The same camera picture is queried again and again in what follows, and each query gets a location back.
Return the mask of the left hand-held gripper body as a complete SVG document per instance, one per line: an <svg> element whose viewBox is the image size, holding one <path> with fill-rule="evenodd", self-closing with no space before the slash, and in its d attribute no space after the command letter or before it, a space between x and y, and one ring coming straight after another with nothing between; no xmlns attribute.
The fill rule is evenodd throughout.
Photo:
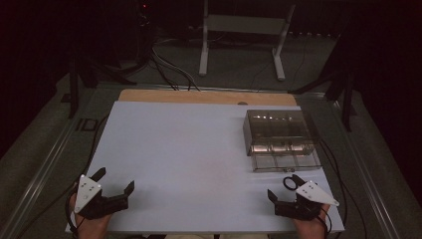
<svg viewBox="0 0 422 239"><path fill-rule="evenodd" d="M95 180L82 175L78 183L74 212L89 220L99 219L128 208L126 193L105 197L103 188Z"/></svg>

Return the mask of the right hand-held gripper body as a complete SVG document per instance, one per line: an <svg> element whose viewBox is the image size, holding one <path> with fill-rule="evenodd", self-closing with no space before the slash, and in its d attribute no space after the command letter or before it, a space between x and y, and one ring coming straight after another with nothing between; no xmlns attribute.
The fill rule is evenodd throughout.
<svg viewBox="0 0 422 239"><path fill-rule="evenodd" d="M274 197L275 214L298 220L311 221L320 214L324 204L338 206L339 202L312 181L305 182L296 189L296 199L292 202L280 201Z"/></svg>

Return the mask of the clear plastic compartment box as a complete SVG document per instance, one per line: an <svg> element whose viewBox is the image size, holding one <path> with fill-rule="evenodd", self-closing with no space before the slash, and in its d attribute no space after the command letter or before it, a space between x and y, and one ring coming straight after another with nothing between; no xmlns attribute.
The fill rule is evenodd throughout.
<svg viewBox="0 0 422 239"><path fill-rule="evenodd" d="M243 134L255 172L295 172L321 167L317 157L320 136L307 112L247 110Z"/></svg>

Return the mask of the person's right hand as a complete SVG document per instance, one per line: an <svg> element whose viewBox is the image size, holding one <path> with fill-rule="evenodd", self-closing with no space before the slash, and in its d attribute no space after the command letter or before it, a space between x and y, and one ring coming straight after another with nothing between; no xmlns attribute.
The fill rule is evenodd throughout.
<svg viewBox="0 0 422 239"><path fill-rule="evenodd" d="M319 216L310 221L294 219L293 223L297 229L300 239L326 239L327 226L326 226L326 213L329 211L330 205L323 204Z"/></svg>

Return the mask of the person's left hand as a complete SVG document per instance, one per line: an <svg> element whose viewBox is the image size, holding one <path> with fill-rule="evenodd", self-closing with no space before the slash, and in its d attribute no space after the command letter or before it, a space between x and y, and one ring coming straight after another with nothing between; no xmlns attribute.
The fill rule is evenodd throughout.
<svg viewBox="0 0 422 239"><path fill-rule="evenodd" d="M77 224L78 239L106 239L111 214L92 220L79 214L75 214L74 218Z"/></svg>

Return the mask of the black floor socket box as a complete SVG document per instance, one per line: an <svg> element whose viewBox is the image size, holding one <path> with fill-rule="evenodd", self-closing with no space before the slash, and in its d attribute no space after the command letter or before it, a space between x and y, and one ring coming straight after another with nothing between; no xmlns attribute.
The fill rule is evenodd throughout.
<svg viewBox="0 0 422 239"><path fill-rule="evenodd" d="M79 119L76 131L95 131L98 128L97 119Z"/></svg>

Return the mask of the black tripod stand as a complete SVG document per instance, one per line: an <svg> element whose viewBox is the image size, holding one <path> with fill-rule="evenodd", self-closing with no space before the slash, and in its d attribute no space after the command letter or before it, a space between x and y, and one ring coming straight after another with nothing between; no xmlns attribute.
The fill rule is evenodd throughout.
<svg viewBox="0 0 422 239"><path fill-rule="evenodd" d="M89 88L94 88L99 81L93 77L94 70L99 70L102 74L110 77L113 81L122 85L134 86L135 82L126 79L123 75L111 70L104 64L91 57L81 55L72 56L69 61L69 88L70 92L64 94L62 101L70 104L69 119L72 119L80 106L79 80L88 83Z"/></svg>
<svg viewBox="0 0 422 239"><path fill-rule="evenodd" d="M319 76L314 81L298 89L289 90L290 94L301 95L329 82L329 87L325 91L324 97L328 101L337 101L340 96L343 96L341 122L348 131L351 131L353 70L356 65L356 46L353 41L354 37L352 35L346 32L341 33Z"/></svg>

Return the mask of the white metal stand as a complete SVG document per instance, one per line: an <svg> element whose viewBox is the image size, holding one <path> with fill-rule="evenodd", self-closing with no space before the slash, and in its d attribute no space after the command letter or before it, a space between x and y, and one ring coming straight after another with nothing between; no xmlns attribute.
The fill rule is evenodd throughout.
<svg viewBox="0 0 422 239"><path fill-rule="evenodd" d="M230 16L209 13L209 0L203 0L202 49L199 62L199 75L206 76L208 69L208 34L209 32L246 33L278 35L278 45L272 50L277 79L284 81L286 74L282 63L282 50L290 30L296 5L291 4L284 18L264 18L249 16Z"/></svg>

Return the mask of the metal floor rail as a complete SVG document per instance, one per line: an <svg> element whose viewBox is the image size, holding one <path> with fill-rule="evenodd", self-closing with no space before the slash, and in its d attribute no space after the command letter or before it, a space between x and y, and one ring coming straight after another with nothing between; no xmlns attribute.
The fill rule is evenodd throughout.
<svg viewBox="0 0 422 239"><path fill-rule="evenodd" d="M335 121L340 128L344 143L347 147L348 154L350 155L351 161L355 165L358 177L361 181L361 185L366 193L369 203L372 207L378 224L386 239L401 239L390 214L385 206L384 200L381 197L377 187L370 175L370 172L363 160L361 153L358 151L357 145L355 144L352 135L346 130L342 123L341 115L342 109L339 102L334 101L330 106L332 113L335 117Z"/></svg>
<svg viewBox="0 0 422 239"><path fill-rule="evenodd" d="M68 236L61 193L72 178L58 169L76 124L39 116L0 161L0 239Z"/></svg>

